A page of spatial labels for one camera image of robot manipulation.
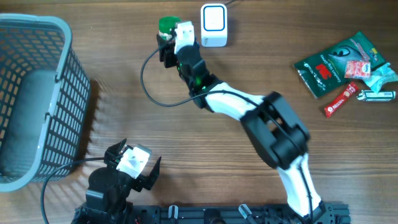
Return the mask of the red tissue packet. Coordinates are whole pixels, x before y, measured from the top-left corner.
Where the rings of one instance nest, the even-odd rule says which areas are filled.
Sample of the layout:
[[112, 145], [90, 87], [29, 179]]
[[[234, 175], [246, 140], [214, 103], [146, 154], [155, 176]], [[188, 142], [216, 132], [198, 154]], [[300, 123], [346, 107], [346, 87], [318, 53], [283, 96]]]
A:
[[346, 63], [345, 78], [365, 80], [371, 77], [371, 63], [360, 60], [349, 60]]

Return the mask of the green 3M gloves package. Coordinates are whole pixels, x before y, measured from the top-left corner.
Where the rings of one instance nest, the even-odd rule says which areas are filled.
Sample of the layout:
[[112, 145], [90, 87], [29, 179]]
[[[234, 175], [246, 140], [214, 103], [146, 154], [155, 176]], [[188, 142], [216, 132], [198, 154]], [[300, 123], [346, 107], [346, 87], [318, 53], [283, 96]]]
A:
[[342, 40], [332, 47], [294, 64], [294, 68], [315, 98], [322, 97], [349, 82], [345, 78], [348, 61], [367, 61], [371, 70], [386, 63], [374, 44], [362, 33]]

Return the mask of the green lid spice jar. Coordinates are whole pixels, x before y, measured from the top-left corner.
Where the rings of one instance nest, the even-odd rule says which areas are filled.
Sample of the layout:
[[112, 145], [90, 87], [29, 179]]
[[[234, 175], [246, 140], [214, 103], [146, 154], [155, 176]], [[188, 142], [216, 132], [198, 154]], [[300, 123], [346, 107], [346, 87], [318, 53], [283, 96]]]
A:
[[172, 30], [175, 29], [176, 23], [180, 22], [181, 18], [177, 16], [165, 16], [159, 19], [159, 36], [164, 40], [172, 38]]

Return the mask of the green white gum pack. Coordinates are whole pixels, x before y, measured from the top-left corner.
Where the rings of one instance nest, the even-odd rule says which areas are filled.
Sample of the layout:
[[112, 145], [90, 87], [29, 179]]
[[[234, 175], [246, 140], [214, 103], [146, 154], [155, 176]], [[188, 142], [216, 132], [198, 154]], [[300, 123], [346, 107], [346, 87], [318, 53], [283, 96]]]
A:
[[368, 102], [388, 102], [396, 98], [395, 91], [379, 91], [378, 93], [372, 90], [362, 90], [356, 97], [359, 101]]

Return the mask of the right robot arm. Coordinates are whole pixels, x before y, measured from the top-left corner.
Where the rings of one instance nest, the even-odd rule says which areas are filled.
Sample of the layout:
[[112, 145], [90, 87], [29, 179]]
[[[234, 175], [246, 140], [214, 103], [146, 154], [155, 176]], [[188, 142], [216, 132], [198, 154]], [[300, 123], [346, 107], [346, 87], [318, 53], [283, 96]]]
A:
[[306, 223], [320, 216], [317, 194], [308, 167], [310, 134], [278, 92], [267, 96], [235, 90], [210, 73], [197, 42], [177, 48], [177, 37], [157, 36], [159, 60], [176, 67], [189, 90], [189, 100], [200, 109], [238, 120], [258, 156], [276, 169], [287, 194], [288, 206]]

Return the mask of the red Nescafe coffee stick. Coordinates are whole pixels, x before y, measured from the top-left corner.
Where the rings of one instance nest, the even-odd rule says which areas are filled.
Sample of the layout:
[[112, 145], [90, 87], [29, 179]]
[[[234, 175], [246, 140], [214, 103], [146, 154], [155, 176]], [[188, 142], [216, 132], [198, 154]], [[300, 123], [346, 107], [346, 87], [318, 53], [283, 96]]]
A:
[[331, 103], [325, 108], [325, 116], [330, 118], [342, 105], [346, 103], [356, 92], [358, 87], [354, 82], [350, 82], [349, 85], [341, 92]]

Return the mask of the light green wipes packet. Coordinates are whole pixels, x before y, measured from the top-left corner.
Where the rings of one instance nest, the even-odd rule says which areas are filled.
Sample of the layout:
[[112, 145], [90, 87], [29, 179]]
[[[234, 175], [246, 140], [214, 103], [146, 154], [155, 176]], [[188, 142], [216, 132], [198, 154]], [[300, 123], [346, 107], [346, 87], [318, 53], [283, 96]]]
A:
[[387, 62], [375, 69], [375, 71], [371, 72], [371, 76], [365, 79], [364, 83], [370, 87], [373, 92], [379, 93], [384, 84], [396, 82], [397, 74], [390, 66], [391, 64]]

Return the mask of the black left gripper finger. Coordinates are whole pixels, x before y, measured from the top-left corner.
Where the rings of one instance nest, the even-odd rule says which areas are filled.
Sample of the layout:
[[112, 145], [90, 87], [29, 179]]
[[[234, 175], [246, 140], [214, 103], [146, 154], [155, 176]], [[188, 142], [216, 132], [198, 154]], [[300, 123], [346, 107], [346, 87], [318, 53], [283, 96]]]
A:
[[162, 157], [159, 157], [156, 161], [154, 167], [152, 168], [150, 174], [145, 176], [142, 186], [146, 190], [151, 190], [156, 183], [159, 175], [160, 175], [160, 162]]
[[118, 159], [123, 156], [123, 147], [126, 143], [127, 139], [123, 139], [121, 142], [116, 143], [107, 148], [104, 154], [105, 162], [116, 162]]

